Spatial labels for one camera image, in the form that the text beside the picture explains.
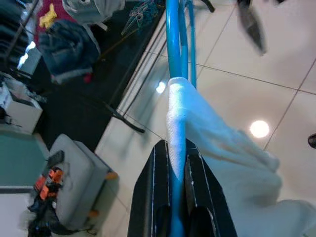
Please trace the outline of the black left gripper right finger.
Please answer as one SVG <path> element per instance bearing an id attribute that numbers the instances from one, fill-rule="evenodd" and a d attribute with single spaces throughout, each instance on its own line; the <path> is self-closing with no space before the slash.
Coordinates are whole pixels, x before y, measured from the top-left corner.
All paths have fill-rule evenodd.
<path id="1" fill-rule="evenodd" d="M 223 189 L 197 146 L 186 140 L 187 236 L 236 237 Z"/>

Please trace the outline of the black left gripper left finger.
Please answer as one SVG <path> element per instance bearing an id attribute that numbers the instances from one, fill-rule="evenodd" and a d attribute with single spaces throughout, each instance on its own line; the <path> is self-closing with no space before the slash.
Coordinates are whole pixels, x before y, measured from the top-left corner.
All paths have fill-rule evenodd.
<path id="1" fill-rule="evenodd" d="M 134 186 L 129 237 L 166 237 L 170 222 L 168 145 L 158 141 Z"/>

